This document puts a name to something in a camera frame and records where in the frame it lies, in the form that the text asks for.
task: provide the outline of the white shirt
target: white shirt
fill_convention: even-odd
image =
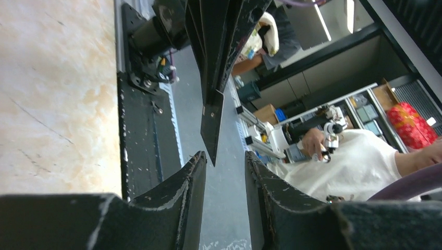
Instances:
[[[327,195],[366,201],[399,180],[392,148],[368,130],[344,130],[331,162],[309,160],[294,164],[268,164],[268,168],[300,191],[326,201]]]

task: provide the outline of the cable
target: cable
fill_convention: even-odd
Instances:
[[[328,2],[331,2],[332,0],[316,0],[313,2],[304,2],[303,0],[297,1],[297,0],[278,0],[284,4],[290,5],[290,6],[296,6],[296,7],[313,7],[315,5],[322,5],[326,4]]]

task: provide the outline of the bolt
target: bolt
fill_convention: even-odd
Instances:
[[[152,85],[152,82],[151,82],[151,81],[149,81],[149,80],[145,80],[145,81],[144,81],[144,86],[146,86],[147,88],[150,88],[151,85]]]

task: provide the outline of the shelf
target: shelf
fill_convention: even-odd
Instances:
[[[399,137],[396,130],[394,130],[390,121],[387,119],[387,115],[385,114],[384,109],[380,105],[380,103],[377,100],[376,96],[374,95],[373,91],[371,89],[369,89],[367,91],[367,93],[368,93],[368,98],[369,98],[370,102],[373,104],[374,108],[376,109],[377,113],[379,114],[379,119],[386,125],[385,127],[386,127],[387,131],[383,131],[384,136],[385,136],[385,133],[388,133],[389,135],[391,135],[391,137],[394,140],[395,146],[398,147],[397,149],[400,150],[402,153],[407,153],[408,152],[407,147],[403,143],[402,139]]]
[[[361,118],[359,118],[358,114],[356,113],[356,109],[351,104],[350,99],[345,99],[345,103],[348,110],[350,111],[350,115],[356,121],[356,126],[358,127],[358,129],[364,129],[364,123],[361,121]]]

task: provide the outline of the purple cable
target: purple cable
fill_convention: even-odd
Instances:
[[[325,0],[319,0],[319,1],[314,1],[314,2],[298,2],[296,0],[278,0],[284,4],[288,4],[291,6],[296,6],[296,7],[312,7],[315,6],[316,4],[321,4],[324,3]]]
[[[383,199],[406,201],[440,187],[442,187],[442,163],[426,167],[393,182],[370,197],[369,201]]]

